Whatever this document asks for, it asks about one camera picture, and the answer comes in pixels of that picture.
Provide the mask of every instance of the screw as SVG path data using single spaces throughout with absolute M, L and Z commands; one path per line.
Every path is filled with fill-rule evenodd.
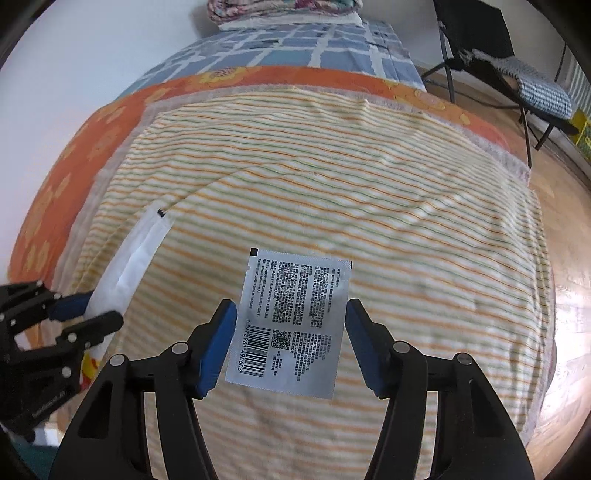
M 410 346 L 407 342 L 394 342 L 394 350 L 398 353 L 408 353 Z
M 460 353 L 457 356 L 457 361 L 460 362 L 462 365 L 472 365 L 472 357 L 467 353 Z
M 111 360 L 109 360 L 109 363 L 111 365 L 113 365 L 113 367 L 118 367 L 120 366 L 123 362 L 125 362 L 125 357 L 121 354 L 117 354 L 117 355 L 113 355 L 111 357 Z
M 175 343 L 173 345 L 173 353 L 180 355 L 181 353 L 185 353 L 189 350 L 189 346 L 184 342 Z

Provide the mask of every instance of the barcode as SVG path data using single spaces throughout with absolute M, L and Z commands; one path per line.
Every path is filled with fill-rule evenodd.
M 264 377 L 267 355 L 269 353 L 271 329 L 255 326 L 247 327 L 245 336 L 246 348 L 242 351 L 243 354 L 241 355 L 238 370 L 242 367 L 240 372 L 243 374 Z

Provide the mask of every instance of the white packet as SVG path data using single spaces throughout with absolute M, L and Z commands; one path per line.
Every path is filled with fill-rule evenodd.
M 352 263 L 252 249 L 226 381 L 332 398 Z
M 161 206 L 161 202 L 149 205 L 123 240 L 90 297 L 84 313 L 85 320 L 111 310 L 125 314 L 156 250 L 174 223 L 170 216 L 159 213 Z M 87 387 L 98 373 L 114 335 L 111 333 L 101 344 L 85 352 L 81 371 L 83 387 Z

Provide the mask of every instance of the black chair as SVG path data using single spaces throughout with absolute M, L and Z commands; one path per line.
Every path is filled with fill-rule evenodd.
M 490 62 L 474 59 L 469 55 L 472 50 L 480 50 L 498 59 L 505 59 L 515 55 L 511 36 L 501 10 L 479 0 L 433 0 L 433 2 L 439 23 L 443 62 L 423 73 L 421 75 L 423 80 L 445 68 L 449 98 L 452 103 L 456 103 L 452 70 L 464 71 L 516 103 L 516 108 L 521 110 L 520 121 L 524 124 L 528 165 L 530 167 L 530 135 L 525 117 L 528 111 L 549 124 L 546 132 L 535 146 L 536 150 L 542 147 L 554 127 L 562 130 L 567 135 L 577 133 L 576 127 L 568 120 L 542 112 L 521 99 L 517 92 L 506 82 L 503 75 Z M 452 51 L 452 57 L 447 54 L 446 37 Z

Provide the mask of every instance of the striped fabric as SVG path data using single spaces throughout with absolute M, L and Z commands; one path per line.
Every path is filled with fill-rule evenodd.
M 470 352 L 524 440 L 551 349 L 550 267 L 538 200 L 454 128 L 326 92 L 238 93 L 159 114 L 102 200 L 72 290 L 93 288 L 142 213 L 176 222 L 109 354 L 159 354 L 238 301 L 251 247 L 353 261 L 351 297 L 423 353 Z M 428 476 L 430 397 L 418 478 Z M 165 478 L 153 402 L 148 442 Z M 363 478 L 386 402 L 347 335 L 331 401 L 223 380 L 197 415 L 222 479 Z

